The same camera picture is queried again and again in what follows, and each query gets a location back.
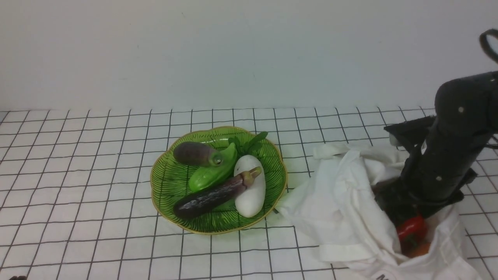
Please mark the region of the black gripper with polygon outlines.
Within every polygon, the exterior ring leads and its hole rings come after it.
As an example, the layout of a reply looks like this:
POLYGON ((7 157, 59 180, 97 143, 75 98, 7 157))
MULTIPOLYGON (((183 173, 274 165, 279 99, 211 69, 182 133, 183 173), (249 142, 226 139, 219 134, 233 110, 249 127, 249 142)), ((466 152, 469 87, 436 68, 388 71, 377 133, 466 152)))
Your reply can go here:
POLYGON ((377 183, 375 185, 375 201, 395 226, 400 226, 410 218, 420 215, 426 219, 443 208, 461 202, 464 195, 460 190, 463 183, 459 183, 449 198, 442 201, 429 201, 414 198, 406 189, 401 177, 377 183))

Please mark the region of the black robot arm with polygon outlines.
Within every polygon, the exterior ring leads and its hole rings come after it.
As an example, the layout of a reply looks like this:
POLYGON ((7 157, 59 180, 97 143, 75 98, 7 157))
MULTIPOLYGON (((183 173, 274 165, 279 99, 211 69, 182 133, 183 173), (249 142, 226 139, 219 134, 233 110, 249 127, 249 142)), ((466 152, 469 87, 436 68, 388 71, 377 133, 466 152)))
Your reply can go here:
POLYGON ((497 133, 497 72, 443 83, 435 113, 384 128, 409 153, 400 177, 375 191, 395 226, 463 199, 462 186, 476 176, 471 165, 497 133))

